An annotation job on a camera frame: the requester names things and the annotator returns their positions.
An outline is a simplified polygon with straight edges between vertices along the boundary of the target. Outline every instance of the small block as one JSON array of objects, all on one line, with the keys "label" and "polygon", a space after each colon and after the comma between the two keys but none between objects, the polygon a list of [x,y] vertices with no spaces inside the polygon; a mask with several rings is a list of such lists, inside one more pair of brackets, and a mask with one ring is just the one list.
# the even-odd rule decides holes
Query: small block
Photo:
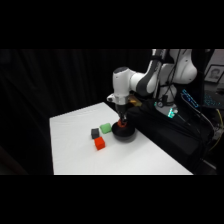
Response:
[{"label": "small block", "polygon": [[94,139],[97,150],[105,148],[105,142],[102,137]]},{"label": "small block", "polygon": [[109,123],[108,124],[101,125],[100,126],[100,129],[103,132],[103,134],[107,134],[107,133],[109,133],[109,132],[112,131],[111,124],[109,124]]},{"label": "small block", "polygon": [[92,131],[91,131],[91,135],[92,135],[92,139],[99,138],[99,137],[100,137],[99,129],[98,129],[98,128],[96,128],[96,129],[92,129]]}]

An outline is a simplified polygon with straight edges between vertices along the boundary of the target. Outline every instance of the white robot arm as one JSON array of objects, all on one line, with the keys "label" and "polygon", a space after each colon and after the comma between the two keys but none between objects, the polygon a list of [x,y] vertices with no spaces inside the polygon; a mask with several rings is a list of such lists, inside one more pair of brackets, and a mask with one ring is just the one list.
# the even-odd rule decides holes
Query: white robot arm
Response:
[{"label": "white robot arm", "polygon": [[137,92],[141,96],[154,93],[154,98],[156,98],[158,85],[160,85],[160,101],[156,104],[156,109],[169,116],[171,108],[176,108],[174,98],[177,91],[173,83],[189,84],[196,78],[197,69],[191,59],[192,49],[170,49],[169,54],[174,64],[163,64],[167,53],[168,49],[153,49],[153,55],[145,74],[132,71],[127,67],[114,71],[114,94],[110,95],[107,100],[115,103],[122,123],[126,122],[130,91]]}]

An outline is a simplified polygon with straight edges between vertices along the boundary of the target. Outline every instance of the black cube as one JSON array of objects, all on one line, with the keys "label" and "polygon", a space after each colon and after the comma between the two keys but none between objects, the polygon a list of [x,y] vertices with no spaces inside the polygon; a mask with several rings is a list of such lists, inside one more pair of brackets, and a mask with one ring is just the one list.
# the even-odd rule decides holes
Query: black cube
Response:
[{"label": "black cube", "polygon": [[100,137],[100,132],[99,132],[99,129],[96,128],[96,129],[92,129],[92,139],[96,139],[96,138],[99,138]]}]

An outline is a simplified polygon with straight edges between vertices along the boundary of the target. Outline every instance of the red cube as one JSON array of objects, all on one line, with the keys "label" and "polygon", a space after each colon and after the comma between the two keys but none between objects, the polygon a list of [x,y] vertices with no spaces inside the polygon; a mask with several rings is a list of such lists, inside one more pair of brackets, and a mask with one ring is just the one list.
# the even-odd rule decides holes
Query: red cube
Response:
[{"label": "red cube", "polygon": [[102,137],[94,139],[97,150],[105,148],[105,142]]}]

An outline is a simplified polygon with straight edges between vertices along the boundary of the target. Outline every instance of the green cube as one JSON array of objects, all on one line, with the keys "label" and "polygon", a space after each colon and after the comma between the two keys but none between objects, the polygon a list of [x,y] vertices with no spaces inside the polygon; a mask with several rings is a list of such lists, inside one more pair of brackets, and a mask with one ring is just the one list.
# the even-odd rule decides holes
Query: green cube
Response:
[{"label": "green cube", "polygon": [[100,129],[102,131],[103,134],[107,134],[109,132],[112,131],[112,128],[111,128],[111,125],[108,123],[108,124],[104,124],[104,125],[101,125],[100,126]]}]

